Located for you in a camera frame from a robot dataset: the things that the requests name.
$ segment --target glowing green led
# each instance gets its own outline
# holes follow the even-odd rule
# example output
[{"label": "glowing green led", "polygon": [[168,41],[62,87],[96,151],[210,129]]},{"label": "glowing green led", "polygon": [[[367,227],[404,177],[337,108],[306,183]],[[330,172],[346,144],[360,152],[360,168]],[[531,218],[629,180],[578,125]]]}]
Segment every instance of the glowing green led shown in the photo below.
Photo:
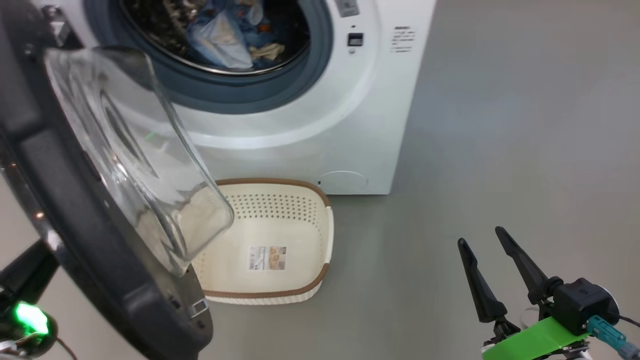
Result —
[{"label": "glowing green led", "polygon": [[43,335],[49,333],[47,315],[44,315],[39,308],[22,302],[15,307],[15,316],[29,330],[33,329],[33,332],[39,332]]}]

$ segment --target white washing machine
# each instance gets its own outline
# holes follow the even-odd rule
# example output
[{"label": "white washing machine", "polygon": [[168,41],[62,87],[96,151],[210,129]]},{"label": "white washing machine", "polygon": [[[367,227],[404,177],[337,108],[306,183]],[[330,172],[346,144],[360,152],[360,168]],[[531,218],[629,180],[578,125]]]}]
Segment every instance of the white washing machine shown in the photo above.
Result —
[{"label": "white washing machine", "polygon": [[58,5],[86,47],[144,50],[216,179],[389,193],[435,0],[297,0],[299,48],[261,71],[208,67],[163,45],[149,25],[158,19],[131,9],[153,1],[38,2]]}]

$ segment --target black cable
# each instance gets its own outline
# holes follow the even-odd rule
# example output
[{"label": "black cable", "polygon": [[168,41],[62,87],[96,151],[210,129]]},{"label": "black cable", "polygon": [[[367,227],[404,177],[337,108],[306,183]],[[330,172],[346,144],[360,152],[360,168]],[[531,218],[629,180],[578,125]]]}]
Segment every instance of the black cable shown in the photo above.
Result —
[{"label": "black cable", "polygon": [[77,356],[74,354],[73,350],[71,350],[70,347],[67,346],[67,344],[65,344],[64,341],[62,341],[60,338],[56,338],[56,341],[63,347],[65,348],[65,350],[69,353],[69,356],[71,356],[71,358],[73,360],[78,360]]},{"label": "black cable", "polygon": [[609,314],[611,316],[613,316],[613,317],[619,318],[620,320],[624,320],[624,321],[626,321],[628,323],[634,324],[637,327],[640,327],[640,322],[637,322],[637,321],[635,321],[635,320],[633,320],[631,318],[627,318],[626,316],[622,316],[622,315],[619,315],[619,314],[612,314],[612,313],[609,313]]}]

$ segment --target white plastic basket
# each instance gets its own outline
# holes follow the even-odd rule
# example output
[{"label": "white plastic basket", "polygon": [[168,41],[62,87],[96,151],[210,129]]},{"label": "white plastic basket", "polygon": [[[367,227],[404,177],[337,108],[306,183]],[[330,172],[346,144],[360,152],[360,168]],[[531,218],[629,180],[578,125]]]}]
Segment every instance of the white plastic basket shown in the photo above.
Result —
[{"label": "white plastic basket", "polygon": [[231,228],[193,262],[211,301],[244,305],[308,300],[333,247],[333,211],[316,186],[282,179],[218,181],[234,209]]}]

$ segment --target gray floor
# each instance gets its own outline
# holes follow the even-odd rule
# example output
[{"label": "gray floor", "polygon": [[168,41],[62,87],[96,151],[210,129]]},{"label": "gray floor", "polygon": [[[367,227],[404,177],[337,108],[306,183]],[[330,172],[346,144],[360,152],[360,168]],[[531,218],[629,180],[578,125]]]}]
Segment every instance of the gray floor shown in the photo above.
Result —
[{"label": "gray floor", "polygon": [[[601,284],[640,318],[639,94],[635,0],[441,0],[393,193],[334,197],[319,293],[290,306],[216,304],[201,358],[479,359],[491,326],[476,320],[456,240],[469,240],[512,321],[529,306],[496,225],[548,275]],[[0,189],[2,241],[15,250],[6,262],[35,234]],[[80,359],[140,358],[64,273],[42,304]]]}]

